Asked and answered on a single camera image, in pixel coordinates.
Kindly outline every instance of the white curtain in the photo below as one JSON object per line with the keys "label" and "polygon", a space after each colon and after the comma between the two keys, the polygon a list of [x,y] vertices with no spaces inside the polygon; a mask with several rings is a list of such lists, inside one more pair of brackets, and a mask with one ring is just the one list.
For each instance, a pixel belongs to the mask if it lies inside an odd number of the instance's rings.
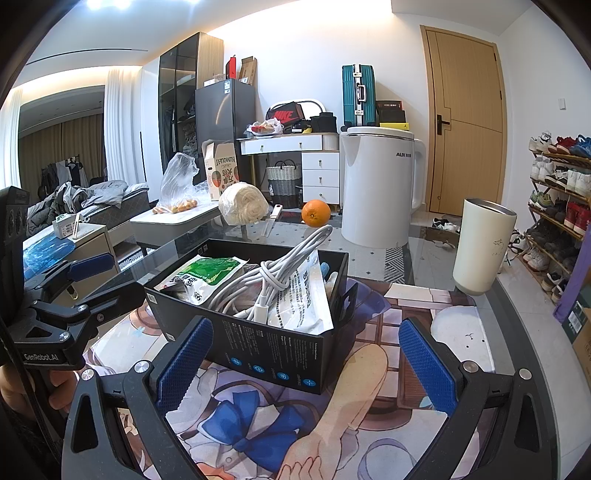
{"label": "white curtain", "polygon": [[139,144],[141,67],[111,67],[105,83],[105,154],[109,180],[145,181]]}
{"label": "white curtain", "polygon": [[21,114],[22,89],[13,88],[0,109],[0,189],[21,186],[18,169],[18,119]]}

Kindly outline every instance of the suitcase handle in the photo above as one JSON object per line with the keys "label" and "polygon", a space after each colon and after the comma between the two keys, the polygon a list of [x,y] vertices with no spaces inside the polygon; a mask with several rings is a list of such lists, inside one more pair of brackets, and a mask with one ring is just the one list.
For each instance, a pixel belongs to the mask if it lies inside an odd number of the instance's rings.
{"label": "suitcase handle", "polygon": [[367,89],[365,85],[357,85],[357,100],[360,102],[367,102]]}

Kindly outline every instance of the blue ribbon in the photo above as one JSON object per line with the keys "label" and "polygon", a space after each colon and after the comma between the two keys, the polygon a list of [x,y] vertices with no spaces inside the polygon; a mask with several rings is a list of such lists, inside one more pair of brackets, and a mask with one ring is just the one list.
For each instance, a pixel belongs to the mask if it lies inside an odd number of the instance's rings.
{"label": "blue ribbon", "polygon": [[234,393],[233,403],[223,400],[201,428],[212,439],[232,445],[257,465],[277,473],[287,450],[297,440],[296,430],[304,426],[304,419],[293,406],[286,405],[264,432],[247,439],[246,434],[258,406],[257,391]]}

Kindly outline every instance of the door handle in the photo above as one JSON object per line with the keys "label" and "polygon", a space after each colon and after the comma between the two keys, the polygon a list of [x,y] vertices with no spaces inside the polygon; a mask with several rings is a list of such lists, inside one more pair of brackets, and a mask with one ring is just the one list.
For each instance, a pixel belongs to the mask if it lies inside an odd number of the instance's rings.
{"label": "door handle", "polygon": [[451,123],[444,122],[441,115],[438,115],[437,116],[437,135],[443,135],[443,133],[442,133],[443,128],[441,127],[442,125],[451,125]]}

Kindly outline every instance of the white tumbler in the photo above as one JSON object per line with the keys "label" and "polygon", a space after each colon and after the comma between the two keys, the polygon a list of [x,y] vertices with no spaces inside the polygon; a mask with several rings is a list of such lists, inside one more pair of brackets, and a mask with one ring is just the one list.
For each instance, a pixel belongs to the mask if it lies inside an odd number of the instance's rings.
{"label": "white tumbler", "polygon": [[517,214],[488,200],[465,199],[453,279],[468,295],[482,295],[495,281]]}

